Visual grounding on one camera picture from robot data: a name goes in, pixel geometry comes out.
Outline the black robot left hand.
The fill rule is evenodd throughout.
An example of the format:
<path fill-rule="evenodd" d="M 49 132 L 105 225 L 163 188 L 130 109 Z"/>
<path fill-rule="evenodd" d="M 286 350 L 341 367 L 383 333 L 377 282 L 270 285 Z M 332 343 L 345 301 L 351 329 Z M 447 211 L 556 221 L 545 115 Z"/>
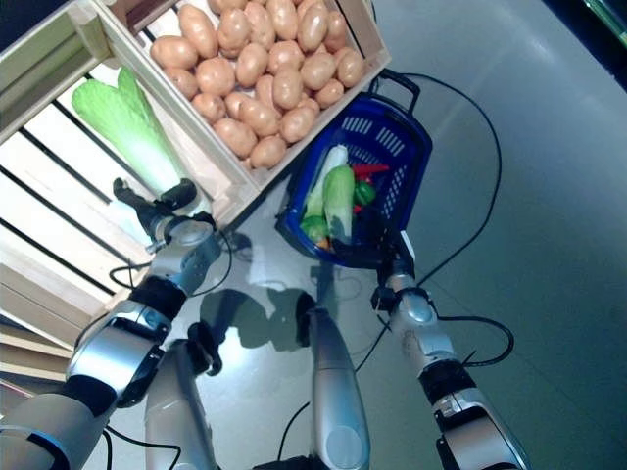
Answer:
<path fill-rule="evenodd" d="M 157 240 L 158 223 L 166 217 L 174 216 L 175 211 L 188 206 L 198 195 L 195 183 L 188 178 L 182 178 L 177 185 L 153 201 L 136 194 L 121 178 L 115 179 L 113 192 L 120 202 L 135 211 L 141 227 L 152 241 Z"/>

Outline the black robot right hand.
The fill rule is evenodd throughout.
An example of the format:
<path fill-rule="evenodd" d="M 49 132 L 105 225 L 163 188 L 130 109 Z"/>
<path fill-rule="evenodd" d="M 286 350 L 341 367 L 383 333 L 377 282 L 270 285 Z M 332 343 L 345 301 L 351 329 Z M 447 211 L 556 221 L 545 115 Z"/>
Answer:
<path fill-rule="evenodd" d="M 393 262 L 414 267 L 414 258 L 405 240 L 405 231 L 386 231 L 374 244 L 347 245 L 332 239 L 339 264 L 351 268 L 378 269 Z"/>

